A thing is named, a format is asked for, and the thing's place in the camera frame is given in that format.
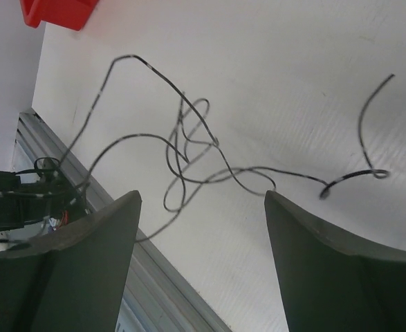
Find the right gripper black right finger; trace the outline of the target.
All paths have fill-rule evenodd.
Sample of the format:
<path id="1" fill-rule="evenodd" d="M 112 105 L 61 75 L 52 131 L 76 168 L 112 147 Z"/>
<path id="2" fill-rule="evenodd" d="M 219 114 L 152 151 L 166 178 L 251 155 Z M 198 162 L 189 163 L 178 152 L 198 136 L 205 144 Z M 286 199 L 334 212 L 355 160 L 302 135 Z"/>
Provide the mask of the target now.
<path id="1" fill-rule="evenodd" d="M 290 331 L 406 331 L 406 251 L 333 225 L 274 191 L 264 207 Z"/>

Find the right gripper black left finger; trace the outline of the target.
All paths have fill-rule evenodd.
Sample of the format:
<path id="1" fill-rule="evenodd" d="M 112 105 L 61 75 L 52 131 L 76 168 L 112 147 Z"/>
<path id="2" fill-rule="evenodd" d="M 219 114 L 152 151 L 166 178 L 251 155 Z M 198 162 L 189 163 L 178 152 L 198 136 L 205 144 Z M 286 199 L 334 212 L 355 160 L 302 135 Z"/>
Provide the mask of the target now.
<path id="1" fill-rule="evenodd" d="M 113 331 L 142 199 L 137 191 L 0 252 L 0 331 Z"/>

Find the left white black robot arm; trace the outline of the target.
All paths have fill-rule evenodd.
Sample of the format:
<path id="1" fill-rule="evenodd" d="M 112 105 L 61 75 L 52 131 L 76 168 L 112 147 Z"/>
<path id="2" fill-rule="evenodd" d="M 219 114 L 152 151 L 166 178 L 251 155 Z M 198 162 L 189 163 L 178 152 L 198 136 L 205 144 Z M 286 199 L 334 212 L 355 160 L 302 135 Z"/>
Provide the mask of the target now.
<path id="1" fill-rule="evenodd" d="M 18 172 L 0 171 L 0 252 L 24 242 L 8 234 L 39 224 L 34 237 L 59 230 L 75 216 L 87 214 L 88 181 L 72 184 L 53 157 L 36 159 L 33 168 Z"/>

